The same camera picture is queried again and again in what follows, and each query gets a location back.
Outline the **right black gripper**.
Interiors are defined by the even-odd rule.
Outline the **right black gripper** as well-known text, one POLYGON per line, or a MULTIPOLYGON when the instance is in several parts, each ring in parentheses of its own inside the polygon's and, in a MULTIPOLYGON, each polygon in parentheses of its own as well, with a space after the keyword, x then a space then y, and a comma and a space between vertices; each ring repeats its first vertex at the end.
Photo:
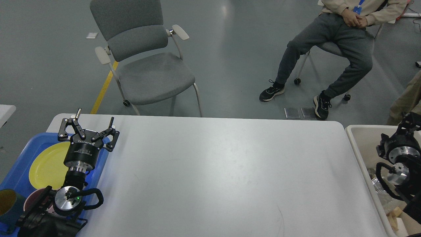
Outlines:
POLYGON ((408 160, 420 163, 420 144, 413 134, 420 130, 421 115, 409 112, 399 123, 397 133, 392 136, 381 134, 380 144, 376 147, 377 155, 392 164, 408 160))

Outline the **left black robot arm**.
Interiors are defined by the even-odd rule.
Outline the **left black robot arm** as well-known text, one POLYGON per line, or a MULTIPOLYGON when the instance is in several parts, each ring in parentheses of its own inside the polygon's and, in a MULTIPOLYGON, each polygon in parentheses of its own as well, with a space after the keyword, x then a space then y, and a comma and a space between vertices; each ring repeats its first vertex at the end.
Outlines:
POLYGON ((70 142, 63 161, 68 168, 63 185, 57 190, 47 186, 23 212, 16 222, 18 237, 75 237, 88 223, 80 214, 104 203, 98 188, 87 187, 86 177, 95 169, 102 149, 114 150, 120 132, 113 127, 114 117, 101 132, 83 129, 80 113, 78 109, 74 118, 64 118, 58 132, 58 141, 70 142))

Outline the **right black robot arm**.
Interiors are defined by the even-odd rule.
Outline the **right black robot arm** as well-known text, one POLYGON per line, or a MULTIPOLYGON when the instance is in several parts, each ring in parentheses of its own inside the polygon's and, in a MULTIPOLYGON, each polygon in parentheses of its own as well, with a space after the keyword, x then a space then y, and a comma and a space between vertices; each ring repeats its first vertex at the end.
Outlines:
POLYGON ((414 134, 420 131, 420 115, 406 114, 392 136, 381 134, 376 150, 380 158, 391 165, 376 164, 376 177, 383 189, 392 198, 406 203, 404 212, 421 221, 421 150, 414 134))

